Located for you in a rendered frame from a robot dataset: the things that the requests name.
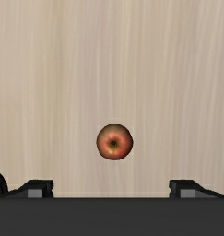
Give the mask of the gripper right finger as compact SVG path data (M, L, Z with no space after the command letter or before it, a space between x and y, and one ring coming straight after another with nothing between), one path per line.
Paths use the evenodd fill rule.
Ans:
M194 180L170 180L170 198L224 198L224 194L207 190Z

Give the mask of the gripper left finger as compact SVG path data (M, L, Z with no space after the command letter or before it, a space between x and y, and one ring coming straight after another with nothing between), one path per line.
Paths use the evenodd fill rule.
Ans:
M7 197L53 198L53 180L30 180L7 193Z

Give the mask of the red apple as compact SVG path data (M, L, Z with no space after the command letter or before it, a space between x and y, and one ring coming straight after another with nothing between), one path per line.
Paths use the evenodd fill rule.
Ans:
M108 124L97 135L96 146L99 153L109 160L124 159L133 148L133 138L129 130L121 124Z

